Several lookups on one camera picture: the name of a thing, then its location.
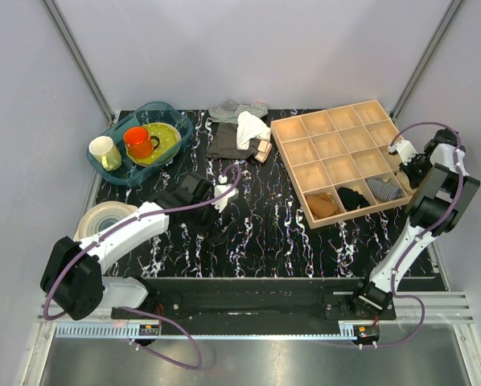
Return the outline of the beige navy-trimmed underwear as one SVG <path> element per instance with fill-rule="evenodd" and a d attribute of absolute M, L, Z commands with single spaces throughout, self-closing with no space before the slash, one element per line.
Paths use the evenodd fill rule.
<path fill-rule="evenodd" d="M 404 191 L 406 191 L 407 193 L 413 194 L 416 191 L 415 188 L 412 188 L 409 177 L 402 170 L 399 170 L 396 173 L 396 178 L 399 184 L 403 187 Z"/>

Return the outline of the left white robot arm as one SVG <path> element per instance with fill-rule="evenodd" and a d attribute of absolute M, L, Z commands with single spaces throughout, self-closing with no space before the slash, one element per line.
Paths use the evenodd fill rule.
<path fill-rule="evenodd" d="M 139 318 L 149 318 L 156 311 L 156 290 L 140 277 L 106 277 L 106 271 L 170 226 L 184 224 L 217 243 L 224 235 L 217 220 L 237 196 L 232 184 L 213 185 L 190 173 L 174 187 L 154 193 L 115 224 L 81 240 L 59 239 L 40 280 L 46 302 L 55 302 L 74 320 L 100 308 L 122 307 Z"/>

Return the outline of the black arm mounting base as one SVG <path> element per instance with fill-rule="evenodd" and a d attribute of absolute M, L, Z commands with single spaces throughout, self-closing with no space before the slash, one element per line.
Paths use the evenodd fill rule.
<path fill-rule="evenodd" d="M 392 321 L 383 310 L 356 308 L 355 278 L 156 278 L 145 280 L 140 310 L 181 324 L 192 335 L 326 335 L 340 321 Z"/>

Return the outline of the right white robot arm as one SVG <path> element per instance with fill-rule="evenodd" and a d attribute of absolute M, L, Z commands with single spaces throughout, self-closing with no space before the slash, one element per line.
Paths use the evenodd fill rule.
<path fill-rule="evenodd" d="M 388 145 L 388 153 L 400 158 L 400 170 L 417 190 L 405 209 L 407 219 L 397 242 L 348 299 L 356 318 L 374 318 L 392 305 L 410 266 L 436 238 L 454 228 L 480 187 L 463 164 L 466 151 L 459 133 L 440 122 L 424 124 L 440 130 L 421 153 L 400 134 Z"/>

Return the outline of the rolled black underwear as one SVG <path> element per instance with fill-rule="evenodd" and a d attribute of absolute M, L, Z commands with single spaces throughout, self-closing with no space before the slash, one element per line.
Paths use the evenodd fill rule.
<path fill-rule="evenodd" d="M 351 188 L 339 187 L 337 194 L 346 211 L 354 211 L 371 206 L 362 194 Z"/>

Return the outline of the rolled tan underwear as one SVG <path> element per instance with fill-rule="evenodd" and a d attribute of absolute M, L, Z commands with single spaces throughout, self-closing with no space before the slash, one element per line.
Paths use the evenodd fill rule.
<path fill-rule="evenodd" d="M 308 195 L 306 202 L 313 217 L 318 220 L 337 216 L 341 213 L 339 206 L 329 193 Z"/>

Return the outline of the wooden compartment tray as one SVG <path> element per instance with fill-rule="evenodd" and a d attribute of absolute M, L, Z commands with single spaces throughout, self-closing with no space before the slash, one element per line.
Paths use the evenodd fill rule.
<path fill-rule="evenodd" d="M 401 160 L 389 154 L 388 146 L 398 130 L 377 100 L 274 119 L 270 128 L 310 228 L 404 206 L 413 195 L 397 181 Z M 379 201 L 366 184 L 369 178 L 399 187 L 403 196 Z M 346 211 L 337 194 L 339 187 L 358 191 L 371 206 Z M 339 215 L 313 217 L 306 197 L 320 193 L 332 196 Z"/>

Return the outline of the green dotted plate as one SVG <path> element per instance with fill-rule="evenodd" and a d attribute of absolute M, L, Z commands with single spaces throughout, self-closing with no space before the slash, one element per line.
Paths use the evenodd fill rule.
<path fill-rule="evenodd" d="M 153 152 L 145 158 L 136 157 L 130 147 L 125 144 L 127 156 L 139 166 L 150 166 L 156 162 L 169 162 L 180 149 L 181 135 L 179 131 L 166 123 L 150 123 L 142 126 L 150 136 Z"/>

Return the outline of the white cloth garment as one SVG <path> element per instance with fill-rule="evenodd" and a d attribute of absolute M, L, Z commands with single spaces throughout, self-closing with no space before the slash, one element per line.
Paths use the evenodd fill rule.
<path fill-rule="evenodd" d="M 269 142 L 271 130 L 259 117 L 244 111 L 237 118 L 236 148 L 247 150 L 252 139 Z"/>

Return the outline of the blue transparent plastic basin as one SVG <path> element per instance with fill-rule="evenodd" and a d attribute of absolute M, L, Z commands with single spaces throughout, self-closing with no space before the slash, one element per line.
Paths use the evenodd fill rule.
<path fill-rule="evenodd" d="M 92 140 L 87 159 L 106 182 L 136 187 L 183 152 L 192 130 L 191 120 L 171 105 L 150 102 Z"/>

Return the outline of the orange mug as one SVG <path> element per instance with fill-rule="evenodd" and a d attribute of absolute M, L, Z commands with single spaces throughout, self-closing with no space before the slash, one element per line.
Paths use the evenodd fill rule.
<path fill-rule="evenodd" d="M 141 126 L 128 129 L 123 135 L 125 148 L 135 158 L 148 158 L 159 146 L 159 138 Z"/>

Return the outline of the beige round lid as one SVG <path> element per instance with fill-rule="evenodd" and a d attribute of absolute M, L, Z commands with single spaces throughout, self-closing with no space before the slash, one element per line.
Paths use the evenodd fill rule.
<path fill-rule="evenodd" d="M 99 203 L 84 214 L 72 239 L 79 241 L 101 232 L 137 210 L 137 206 L 118 201 Z"/>

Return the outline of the grey striped garment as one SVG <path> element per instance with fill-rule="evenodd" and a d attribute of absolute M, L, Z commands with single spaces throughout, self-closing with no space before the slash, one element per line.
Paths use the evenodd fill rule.
<path fill-rule="evenodd" d="M 249 112 L 251 108 L 251 105 L 243 105 L 229 100 L 218 107 L 209 109 L 208 114 L 214 122 L 236 124 L 240 114 L 245 111 Z"/>

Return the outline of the checked grey garment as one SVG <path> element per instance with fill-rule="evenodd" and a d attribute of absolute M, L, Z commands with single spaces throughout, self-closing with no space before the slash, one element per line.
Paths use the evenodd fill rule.
<path fill-rule="evenodd" d="M 252 102 L 249 104 L 250 113 L 258 118 L 263 118 L 268 114 L 268 106 L 261 102 Z"/>

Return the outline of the cream yellow mug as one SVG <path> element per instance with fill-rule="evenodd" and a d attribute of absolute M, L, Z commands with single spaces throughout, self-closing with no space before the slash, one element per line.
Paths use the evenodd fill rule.
<path fill-rule="evenodd" d="M 93 139 L 88 145 L 88 151 L 106 171 L 113 171 L 121 166 L 121 153 L 111 137 L 100 136 Z"/>

